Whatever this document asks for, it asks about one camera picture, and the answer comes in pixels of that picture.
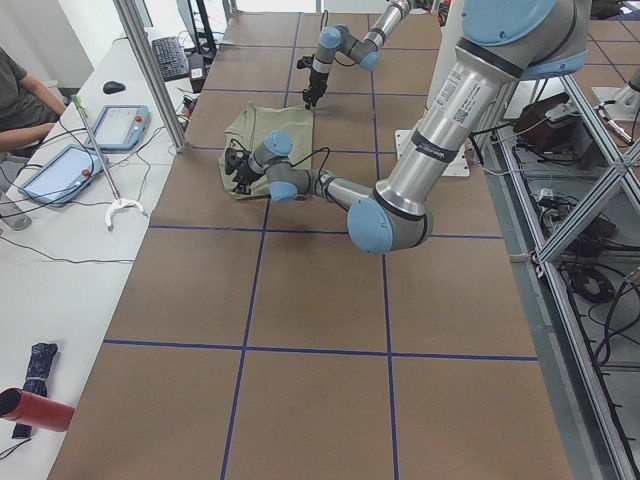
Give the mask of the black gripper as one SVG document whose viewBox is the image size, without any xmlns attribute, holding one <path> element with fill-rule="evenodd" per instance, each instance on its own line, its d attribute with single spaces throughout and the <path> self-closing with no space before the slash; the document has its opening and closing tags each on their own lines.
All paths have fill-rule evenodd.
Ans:
<svg viewBox="0 0 640 480">
<path fill-rule="evenodd" d="M 256 180 L 256 173 L 251 169 L 247 160 L 240 160 L 236 165 L 236 173 L 233 177 L 235 183 L 234 192 L 241 195 L 251 193 L 251 185 Z"/>
<path fill-rule="evenodd" d="M 328 73 L 321 73 L 315 70 L 310 71 L 309 85 L 303 90 L 303 100 L 305 108 L 315 110 L 320 98 L 322 98 L 327 89 Z"/>
</svg>

